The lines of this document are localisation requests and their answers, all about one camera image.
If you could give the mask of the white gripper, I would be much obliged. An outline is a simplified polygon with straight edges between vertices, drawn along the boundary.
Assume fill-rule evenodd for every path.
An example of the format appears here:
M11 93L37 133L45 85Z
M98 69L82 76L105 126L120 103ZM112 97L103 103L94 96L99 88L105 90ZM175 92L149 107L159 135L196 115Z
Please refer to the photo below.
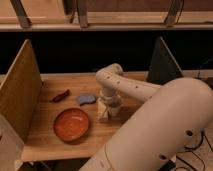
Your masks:
M101 101L110 107L118 107L122 104L121 97L118 94L112 96L106 96L103 93L100 93Z

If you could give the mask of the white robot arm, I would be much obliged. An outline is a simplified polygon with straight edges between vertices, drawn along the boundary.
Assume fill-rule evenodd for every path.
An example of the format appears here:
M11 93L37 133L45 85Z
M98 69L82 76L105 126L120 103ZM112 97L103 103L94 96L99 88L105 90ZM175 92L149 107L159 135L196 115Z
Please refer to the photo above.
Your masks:
M79 171L158 171L213 121L213 90L198 79L156 85L125 78L112 64L96 80L104 98L121 91L143 105Z

